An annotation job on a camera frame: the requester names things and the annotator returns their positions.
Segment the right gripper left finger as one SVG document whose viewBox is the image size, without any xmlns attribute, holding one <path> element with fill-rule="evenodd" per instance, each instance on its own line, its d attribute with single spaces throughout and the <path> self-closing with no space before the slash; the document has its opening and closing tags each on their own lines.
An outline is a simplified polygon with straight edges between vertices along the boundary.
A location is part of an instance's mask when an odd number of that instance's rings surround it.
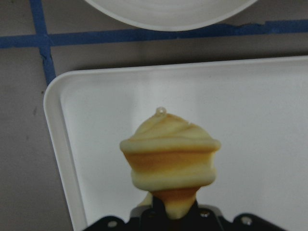
<svg viewBox="0 0 308 231">
<path fill-rule="evenodd" d="M 117 216 L 106 216 L 89 225 L 86 231 L 141 231 L 140 217 L 132 216 L 125 222 Z"/>
</svg>

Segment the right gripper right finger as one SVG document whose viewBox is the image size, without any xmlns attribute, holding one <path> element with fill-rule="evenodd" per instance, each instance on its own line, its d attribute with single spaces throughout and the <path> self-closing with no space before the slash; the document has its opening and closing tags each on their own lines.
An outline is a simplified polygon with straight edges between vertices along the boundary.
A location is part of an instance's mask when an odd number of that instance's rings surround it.
<svg viewBox="0 0 308 231">
<path fill-rule="evenodd" d="M 286 231 L 251 213 L 241 213 L 232 222 L 226 220 L 221 212 L 217 213 L 217 217 L 224 231 Z"/>
</svg>

